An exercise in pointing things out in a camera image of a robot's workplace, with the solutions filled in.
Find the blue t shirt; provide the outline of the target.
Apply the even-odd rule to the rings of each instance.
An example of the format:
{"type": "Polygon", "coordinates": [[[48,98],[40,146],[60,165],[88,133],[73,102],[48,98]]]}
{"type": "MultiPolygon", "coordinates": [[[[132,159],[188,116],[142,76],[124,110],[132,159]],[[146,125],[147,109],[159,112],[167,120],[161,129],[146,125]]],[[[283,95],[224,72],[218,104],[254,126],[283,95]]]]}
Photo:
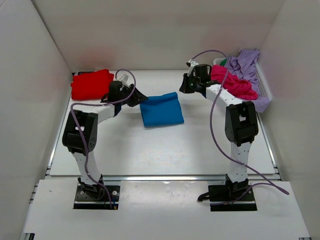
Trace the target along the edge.
{"type": "Polygon", "coordinates": [[[156,128],[183,124],[184,117],[176,92],[150,96],[140,104],[145,128],[156,128]]]}

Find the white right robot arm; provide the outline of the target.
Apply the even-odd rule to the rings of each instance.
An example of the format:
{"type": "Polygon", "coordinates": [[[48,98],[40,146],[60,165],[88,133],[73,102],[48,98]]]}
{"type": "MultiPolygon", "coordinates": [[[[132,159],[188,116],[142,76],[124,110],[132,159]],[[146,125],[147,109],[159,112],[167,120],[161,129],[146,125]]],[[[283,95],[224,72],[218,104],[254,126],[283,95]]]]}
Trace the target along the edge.
{"type": "Polygon", "coordinates": [[[183,74],[179,91],[184,94],[200,93],[225,112],[224,132],[230,142],[232,160],[225,185],[220,190],[229,200],[236,200],[249,187],[246,165],[250,148],[259,131],[255,105],[234,96],[224,87],[227,72],[222,82],[218,82],[211,80],[210,65],[199,64],[194,60],[190,60],[186,65],[188,72],[183,74]]]}

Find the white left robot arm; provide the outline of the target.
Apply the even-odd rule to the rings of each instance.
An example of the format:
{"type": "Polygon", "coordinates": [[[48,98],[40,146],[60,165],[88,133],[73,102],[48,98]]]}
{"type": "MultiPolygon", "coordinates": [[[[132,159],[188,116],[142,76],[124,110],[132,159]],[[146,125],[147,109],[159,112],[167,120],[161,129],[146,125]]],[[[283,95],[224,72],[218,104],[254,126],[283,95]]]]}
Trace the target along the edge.
{"type": "Polygon", "coordinates": [[[109,92],[100,103],[73,103],[62,135],[62,144],[75,158],[82,190],[93,199],[100,199],[110,192],[98,170],[94,149],[98,141],[98,125],[116,117],[122,106],[135,107],[148,99],[134,84],[123,80],[112,81],[109,92]]]}

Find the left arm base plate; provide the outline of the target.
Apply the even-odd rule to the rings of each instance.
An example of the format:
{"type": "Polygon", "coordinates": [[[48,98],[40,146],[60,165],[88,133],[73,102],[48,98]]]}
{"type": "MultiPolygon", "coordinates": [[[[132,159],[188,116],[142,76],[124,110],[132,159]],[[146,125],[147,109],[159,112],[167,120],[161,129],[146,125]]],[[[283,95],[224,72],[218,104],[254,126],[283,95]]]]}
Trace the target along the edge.
{"type": "Polygon", "coordinates": [[[103,187],[89,189],[78,183],[73,209],[75,210],[118,210],[121,193],[120,185],[105,185],[110,197],[103,187]]]}

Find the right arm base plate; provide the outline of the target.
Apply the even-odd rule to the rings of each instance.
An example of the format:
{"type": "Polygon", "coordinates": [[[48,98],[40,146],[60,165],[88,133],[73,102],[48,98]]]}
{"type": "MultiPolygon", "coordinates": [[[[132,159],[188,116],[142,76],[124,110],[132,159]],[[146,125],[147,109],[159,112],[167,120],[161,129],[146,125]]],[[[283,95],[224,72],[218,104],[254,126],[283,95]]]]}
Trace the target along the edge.
{"type": "Polygon", "coordinates": [[[209,201],[211,212],[254,212],[257,211],[255,195],[249,182],[224,185],[209,184],[208,190],[198,196],[197,202],[209,201]]]}

